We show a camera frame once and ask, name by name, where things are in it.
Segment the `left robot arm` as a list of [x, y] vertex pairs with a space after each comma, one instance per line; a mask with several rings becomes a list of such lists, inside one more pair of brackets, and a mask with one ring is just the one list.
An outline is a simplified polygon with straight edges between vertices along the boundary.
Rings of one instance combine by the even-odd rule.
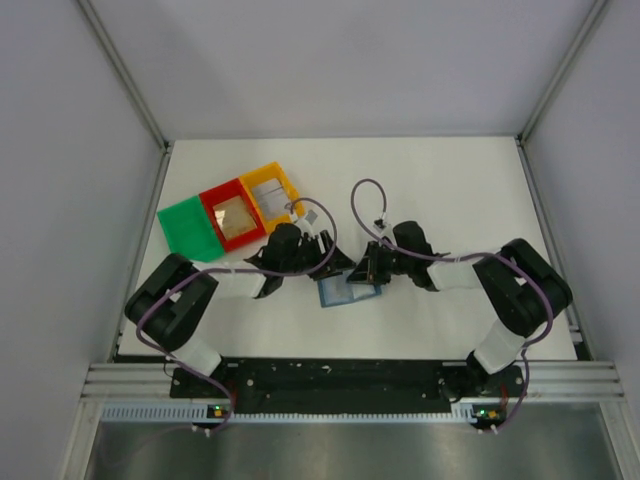
[[197, 263], [181, 254], [165, 257], [125, 305], [125, 317], [146, 342], [194, 370], [192, 384], [205, 396], [226, 387], [222, 356], [196, 336], [213, 300], [263, 299], [290, 274], [315, 282], [338, 276], [356, 263], [337, 247], [328, 231], [281, 223], [265, 245], [249, 258], [231, 264]]

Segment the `blue leather card holder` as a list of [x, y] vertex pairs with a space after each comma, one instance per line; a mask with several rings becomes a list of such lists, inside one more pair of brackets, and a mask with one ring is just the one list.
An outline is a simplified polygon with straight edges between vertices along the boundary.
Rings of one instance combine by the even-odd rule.
[[318, 283], [322, 308], [344, 306], [375, 298], [382, 294], [381, 288], [372, 285], [350, 284], [345, 276], [335, 276]]

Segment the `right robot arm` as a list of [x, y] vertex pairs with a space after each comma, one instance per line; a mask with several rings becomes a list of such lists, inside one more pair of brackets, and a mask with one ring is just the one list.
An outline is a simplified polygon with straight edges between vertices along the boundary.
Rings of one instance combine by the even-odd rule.
[[467, 356], [463, 373], [445, 380], [457, 396], [467, 390], [487, 396], [504, 380], [503, 370], [533, 342], [540, 326], [549, 326], [573, 302], [567, 282], [524, 239], [498, 252], [447, 261], [436, 253], [415, 221], [392, 228], [394, 238], [370, 241], [349, 284], [381, 287], [394, 275], [406, 276], [429, 292], [483, 290], [497, 319], [483, 341]]

